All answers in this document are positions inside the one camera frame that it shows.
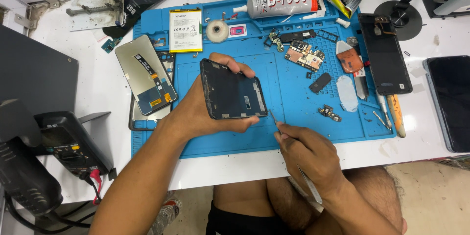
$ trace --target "digital multimeter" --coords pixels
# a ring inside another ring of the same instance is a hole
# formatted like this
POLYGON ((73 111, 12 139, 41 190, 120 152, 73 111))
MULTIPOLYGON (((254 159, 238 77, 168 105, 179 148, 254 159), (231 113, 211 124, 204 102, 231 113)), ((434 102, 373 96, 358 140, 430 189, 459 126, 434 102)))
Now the digital multimeter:
POLYGON ((34 147, 39 148, 36 155, 54 155, 75 176, 94 169, 100 170, 100 175, 110 172, 111 162, 72 112, 48 112, 34 118, 42 135, 42 146, 34 147))

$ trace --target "blue silicone repair mat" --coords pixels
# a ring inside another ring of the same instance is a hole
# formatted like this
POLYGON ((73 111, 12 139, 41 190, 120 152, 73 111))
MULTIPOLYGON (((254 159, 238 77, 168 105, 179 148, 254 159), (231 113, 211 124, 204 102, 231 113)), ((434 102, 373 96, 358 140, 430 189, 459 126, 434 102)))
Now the blue silicone repair mat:
MULTIPOLYGON (((141 21, 134 26, 133 37, 137 38, 147 34, 151 39, 166 38, 168 40, 169 10, 194 9, 199 7, 205 18, 221 19, 222 12, 226 17, 232 16, 232 8, 246 4, 246 0, 224 0, 212 3, 185 5, 159 10, 145 11, 141 21)), ((351 25, 345 29, 335 22, 338 17, 346 19, 338 10, 325 1, 327 10, 324 17, 302 20, 306 14, 298 14, 282 22, 287 16, 269 17, 262 19, 250 19, 246 13, 238 13, 237 19, 226 21, 228 25, 246 24, 247 35, 228 38, 222 43, 212 43, 204 35, 203 52, 197 58, 195 53, 179 53, 176 55, 174 69, 174 86, 178 93, 178 100, 173 107, 183 98, 199 74, 199 62, 203 58, 209 58, 211 52, 228 54, 238 62, 248 64, 261 82, 261 87, 266 101, 266 106, 271 109, 276 118, 288 124, 304 126, 318 131, 333 143, 356 142, 376 140, 396 136, 396 131, 385 128, 379 119, 372 113, 376 111, 382 119, 384 114, 377 104, 376 94, 373 89, 373 80, 368 68, 366 68, 367 84, 370 96, 367 100, 358 98, 359 107, 356 112, 346 112, 340 106, 340 99, 336 86, 336 80, 346 74, 336 58, 336 44, 319 36, 305 40, 312 47, 325 53, 325 61, 320 70, 312 75, 312 79, 306 78, 308 69, 297 65, 284 58, 285 51, 280 53, 277 46, 267 47, 263 44, 267 35, 273 28, 281 31, 281 34, 314 29, 318 32, 323 29, 327 32, 339 35, 339 40, 346 41, 346 37, 356 36, 360 42, 363 60, 367 54, 363 38, 357 34, 360 29, 357 14, 350 20, 351 25), (332 81, 323 88, 320 93, 313 93, 308 87, 321 74, 328 72, 332 81), (318 112, 326 104, 334 108, 341 122, 333 121, 318 112)), ((207 23, 203 24, 204 33, 207 23)), ((157 47, 158 50, 168 50, 168 45, 157 47)), ((135 127, 154 128, 154 121, 136 121, 135 127)), ((202 136, 192 139, 183 150, 180 158, 205 157, 223 154, 243 153, 278 149, 279 146, 273 137, 277 131, 273 117, 261 117, 260 122, 250 127, 244 134, 232 132, 220 132, 217 134, 202 136)), ((132 155, 148 139, 151 132, 132 132, 132 155)))

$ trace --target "hand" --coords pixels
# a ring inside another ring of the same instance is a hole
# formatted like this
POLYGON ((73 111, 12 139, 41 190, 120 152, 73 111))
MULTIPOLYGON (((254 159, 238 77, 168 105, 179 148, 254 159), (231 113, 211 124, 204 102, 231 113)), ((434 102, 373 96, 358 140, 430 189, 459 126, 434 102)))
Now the hand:
MULTIPOLYGON (((247 77, 254 77, 255 72, 246 64, 237 63, 234 58, 219 53, 211 53, 209 60, 225 64, 232 72, 242 72, 247 77)), ((200 75, 196 77, 191 88, 178 106, 162 122, 171 125, 186 141, 202 135, 220 131, 245 132, 251 125, 259 122, 256 116, 249 118, 231 118, 216 120, 209 117, 204 99, 200 75)))
POLYGON ((334 199, 348 180, 341 172, 336 148, 327 138, 304 127, 278 122, 275 132, 287 171, 307 194, 312 194, 297 165, 315 184, 323 200, 334 199))

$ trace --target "red probe wire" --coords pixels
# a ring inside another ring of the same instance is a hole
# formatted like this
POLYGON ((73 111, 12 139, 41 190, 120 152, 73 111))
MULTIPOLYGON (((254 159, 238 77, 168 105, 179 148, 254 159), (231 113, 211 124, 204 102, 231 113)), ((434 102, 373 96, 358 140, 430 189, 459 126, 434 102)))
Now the red probe wire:
POLYGON ((101 183, 102 183, 102 181, 101 181, 101 177, 100 177, 100 170, 94 169, 93 171, 91 171, 90 177, 95 179, 96 182, 98 183, 98 193, 93 199, 93 205, 99 205, 100 203, 97 203, 96 200, 98 199, 98 195, 101 192, 101 183))

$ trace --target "person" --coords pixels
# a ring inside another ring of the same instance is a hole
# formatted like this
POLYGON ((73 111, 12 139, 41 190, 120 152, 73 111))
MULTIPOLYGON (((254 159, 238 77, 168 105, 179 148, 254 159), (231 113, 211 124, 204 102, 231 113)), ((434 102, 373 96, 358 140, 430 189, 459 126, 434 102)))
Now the person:
MULTIPOLYGON (((255 72, 232 57, 209 59, 252 78, 255 72)), ((219 131, 243 133, 259 118, 215 120, 207 113, 197 77, 177 107, 111 184, 97 209, 90 235, 145 235, 166 196, 179 155, 192 138, 219 131)), ((399 235, 406 231, 393 178, 383 167, 342 171, 335 146, 308 128, 278 122, 274 137, 287 170, 309 193, 297 165, 315 184, 324 210, 318 213, 286 178, 214 187, 206 234, 399 235)))

